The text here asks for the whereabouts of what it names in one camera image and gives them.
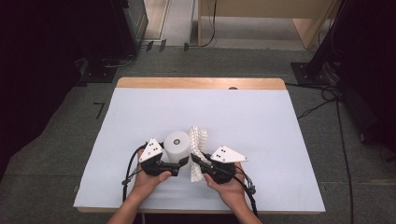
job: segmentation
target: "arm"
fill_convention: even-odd
[[[239,162],[237,162],[235,166],[242,169],[241,163]],[[242,174],[237,173],[235,176],[242,182],[245,181]],[[236,180],[232,179],[228,183],[218,185],[210,175],[204,174],[204,177],[207,185],[218,192],[220,198],[231,209],[231,211],[233,211],[241,224],[261,223],[248,207],[245,200],[244,189]]]
[[[142,155],[143,150],[140,150],[138,157]],[[140,163],[137,165],[137,171],[142,170]],[[163,181],[171,176],[170,172],[163,172],[158,176],[146,175],[144,171],[136,174],[134,187],[131,193],[126,198],[125,202],[121,205],[120,209],[113,215],[107,224],[122,224],[132,223],[139,210],[140,204],[147,199],[147,197],[155,190],[155,188]]]

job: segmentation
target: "toilet paper roll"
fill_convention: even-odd
[[[163,142],[163,147],[166,151],[166,155],[169,161],[172,163],[178,163],[181,159],[190,156],[191,153],[191,140],[190,136],[183,132],[170,133]]]

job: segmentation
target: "white table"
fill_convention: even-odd
[[[241,90],[259,88],[265,90]],[[207,130],[206,152],[224,145],[249,157],[242,165],[256,186],[259,214],[325,211],[289,93],[282,80],[266,78],[122,78],[74,206],[81,212],[114,212],[135,149],[192,125]],[[205,182],[190,182],[188,170],[156,188],[140,212],[230,213]]]

